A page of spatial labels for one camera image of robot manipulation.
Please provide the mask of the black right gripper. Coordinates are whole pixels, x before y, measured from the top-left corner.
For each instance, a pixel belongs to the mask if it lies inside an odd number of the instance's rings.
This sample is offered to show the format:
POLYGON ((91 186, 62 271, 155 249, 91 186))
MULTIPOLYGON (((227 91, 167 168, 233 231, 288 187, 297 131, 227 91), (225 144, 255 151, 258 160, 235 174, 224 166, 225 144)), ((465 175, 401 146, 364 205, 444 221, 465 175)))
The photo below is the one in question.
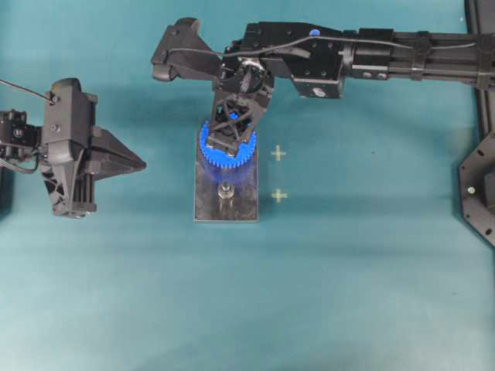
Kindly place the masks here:
POLYGON ((214 80, 213 109, 206 144, 234 157, 247 144, 271 102, 275 78, 262 60, 228 46, 214 80))

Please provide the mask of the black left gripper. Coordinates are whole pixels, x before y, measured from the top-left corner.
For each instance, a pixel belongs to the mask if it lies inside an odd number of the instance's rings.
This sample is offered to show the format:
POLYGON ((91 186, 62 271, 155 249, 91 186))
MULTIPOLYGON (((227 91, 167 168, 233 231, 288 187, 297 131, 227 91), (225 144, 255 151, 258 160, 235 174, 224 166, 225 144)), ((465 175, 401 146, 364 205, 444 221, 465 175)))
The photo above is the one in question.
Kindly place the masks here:
POLYGON ((95 181, 146 168, 139 156, 103 128, 86 128, 81 143, 75 138, 59 138, 61 133, 60 125, 45 125, 41 134, 40 171, 55 216, 82 219, 94 213, 95 181), (90 148, 118 158, 86 162, 90 148))

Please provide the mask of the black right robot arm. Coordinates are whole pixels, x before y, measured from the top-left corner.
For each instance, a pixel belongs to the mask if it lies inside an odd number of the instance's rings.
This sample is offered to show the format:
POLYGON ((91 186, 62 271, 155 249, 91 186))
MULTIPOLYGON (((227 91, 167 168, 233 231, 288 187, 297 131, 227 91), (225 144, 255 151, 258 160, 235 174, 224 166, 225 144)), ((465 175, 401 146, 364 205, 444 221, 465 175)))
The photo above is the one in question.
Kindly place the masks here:
POLYGON ((214 99, 200 130, 199 150, 218 181, 253 174, 256 127, 277 78, 301 97, 339 99, 346 78, 444 80, 494 89, 493 33, 339 31, 304 22, 254 22, 223 52, 200 37, 199 21, 179 19, 165 30, 151 58, 152 75, 170 82, 207 80, 214 99))

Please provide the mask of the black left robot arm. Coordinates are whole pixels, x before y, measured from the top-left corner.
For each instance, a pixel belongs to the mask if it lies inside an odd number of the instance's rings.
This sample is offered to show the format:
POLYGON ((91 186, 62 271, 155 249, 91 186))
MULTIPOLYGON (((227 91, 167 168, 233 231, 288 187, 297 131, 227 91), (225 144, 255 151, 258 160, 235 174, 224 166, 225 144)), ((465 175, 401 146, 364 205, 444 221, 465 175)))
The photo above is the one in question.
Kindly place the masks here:
POLYGON ((62 128, 30 125, 25 112, 1 112, 1 166, 23 173, 39 169, 56 216, 81 219, 96 212, 97 180, 146 168, 114 135, 94 124, 93 114, 81 124, 69 123, 76 131, 69 138, 54 138, 62 128))

